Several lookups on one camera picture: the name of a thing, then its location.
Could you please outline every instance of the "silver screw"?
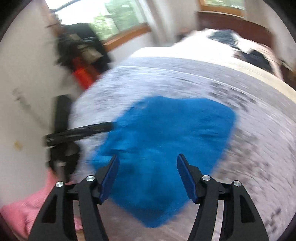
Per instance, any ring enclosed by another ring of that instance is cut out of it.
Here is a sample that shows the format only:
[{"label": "silver screw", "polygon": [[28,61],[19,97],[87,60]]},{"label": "silver screw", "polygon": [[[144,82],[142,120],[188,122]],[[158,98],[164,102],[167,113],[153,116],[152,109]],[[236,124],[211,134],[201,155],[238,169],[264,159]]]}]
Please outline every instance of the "silver screw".
[{"label": "silver screw", "polygon": [[240,187],[242,183],[240,181],[234,181],[233,184],[237,187]]},{"label": "silver screw", "polygon": [[63,182],[57,182],[57,183],[56,183],[56,187],[57,187],[57,188],[60,188],[60,187],[62,187],[63,185],[64,185]]},{"label": "silver screw", "polygon": [[210,177],[209,175],[203,175],[203,176],[202,176],[202,179],[203,179],[204,181],[209,181],[209,180],[211,180],[211,177]]},{"label": "silver screw", "polygon": [[88,182],[92,182],[92,181],[94,180],[94,176],[88,176],[88,177],[86,178],[86,180],[87,180]]}]

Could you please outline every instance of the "wooden window sill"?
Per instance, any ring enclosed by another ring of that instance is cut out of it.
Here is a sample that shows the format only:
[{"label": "wooden window sill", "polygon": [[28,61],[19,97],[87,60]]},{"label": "wooden window sill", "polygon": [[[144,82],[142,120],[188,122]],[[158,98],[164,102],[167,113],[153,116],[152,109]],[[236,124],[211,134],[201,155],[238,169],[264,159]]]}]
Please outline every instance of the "wooden window sill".
[{"label": "wooden window sill", "polygon": [[227,13],[227,14],[240,16],[240,17],[244,16],[244,10],[239,9],[239,8],[208,5],[208,4],[206,4],[204,2],[204,0],[198,0],[198,1],[199,1],[199,4],[200,4],[200,10],[201,11],[221,12],[221,13]]},{"label": "wooden window sill", "polygon": [[[50,9],[46,4],[45,0],[40,0],[40,2],[41,2],[41,9],[45,15],[45,18],[47,19],[48,25],[51,26],[50,28],[53,34],[55,36],[60,35],[60,33],[63,32],[62,27],[60,26],[58,21],[55,19],[54,14],[50,12]],[[112,36],[109,39],[103,40],[102,43],[106,48],[106,51],[109,52],[123,45],[124,43],[149,32],[151,32],[151,28],[148,26],[148,24],[142,23],[126,31],[122,31],[119,34]]]}]

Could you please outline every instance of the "blue towel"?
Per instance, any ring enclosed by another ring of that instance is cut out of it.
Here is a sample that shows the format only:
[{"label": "blue towel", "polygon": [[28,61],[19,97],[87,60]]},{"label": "blue towel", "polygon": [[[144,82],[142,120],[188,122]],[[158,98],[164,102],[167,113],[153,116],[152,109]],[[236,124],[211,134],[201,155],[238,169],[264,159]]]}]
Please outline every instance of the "blue towel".
[{"label": "blue towel", "polygon": [[189,199],[176,159],[209,174],[226,147],[235,114],[209,99],[149,97],[115,123],[91,162],[97,169],[110,156],[120,159],[112,199],[147,227],[158,227]]}]

